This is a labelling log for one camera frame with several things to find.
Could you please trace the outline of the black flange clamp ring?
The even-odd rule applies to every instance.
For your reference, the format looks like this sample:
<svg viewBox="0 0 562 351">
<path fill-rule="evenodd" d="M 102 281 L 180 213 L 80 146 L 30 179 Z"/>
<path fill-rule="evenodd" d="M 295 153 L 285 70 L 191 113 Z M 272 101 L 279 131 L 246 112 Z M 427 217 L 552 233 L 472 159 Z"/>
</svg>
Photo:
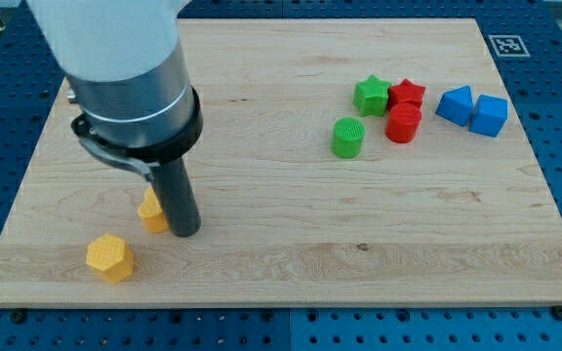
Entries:
<svg viewBox="0 0 562 351">
<path fill-rule="evenodd" d="M 95 131 L 86 113 L 75 118 L 70 127 L 82 147 L 107 166 L 138 174 L 148 182 L 187 179 L 182 156 L 194 146 L 203 130 L 200 98 L 194 88 L 191 91 L 194 109 L 185 126 L 174 136 L 150 146 L 130 148 L 108 142 Z"/>
</svg>

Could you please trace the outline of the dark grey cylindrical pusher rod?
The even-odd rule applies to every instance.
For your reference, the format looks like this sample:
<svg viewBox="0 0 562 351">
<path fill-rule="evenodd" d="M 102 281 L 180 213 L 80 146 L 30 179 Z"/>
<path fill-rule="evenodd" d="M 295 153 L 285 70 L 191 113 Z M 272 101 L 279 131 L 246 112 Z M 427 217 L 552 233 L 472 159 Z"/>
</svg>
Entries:
<svg viewBox="0 0 562 351">
<path fill-rule="evenodd" d="M 171 232 L 178 237 L 194 235 L 201 218 L 182 158 L 151 169 L 154 193 Z"/>
</svg>

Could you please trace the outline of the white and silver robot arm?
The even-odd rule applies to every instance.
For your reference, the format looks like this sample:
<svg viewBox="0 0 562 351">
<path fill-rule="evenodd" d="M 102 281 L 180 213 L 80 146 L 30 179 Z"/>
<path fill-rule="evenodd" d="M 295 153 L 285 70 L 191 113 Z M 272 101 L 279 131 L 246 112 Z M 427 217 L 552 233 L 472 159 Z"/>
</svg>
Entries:
<svg viewBox="0 0 562 351">
<path fill-rule="evenodd" d="M 201 102 L 181 49 L 173 0 L 27 3 L 81 109 L 79 143 L 152 186 L 177 236 L 201 218 L 182 160 L 203 130 Z"/>
</svg>

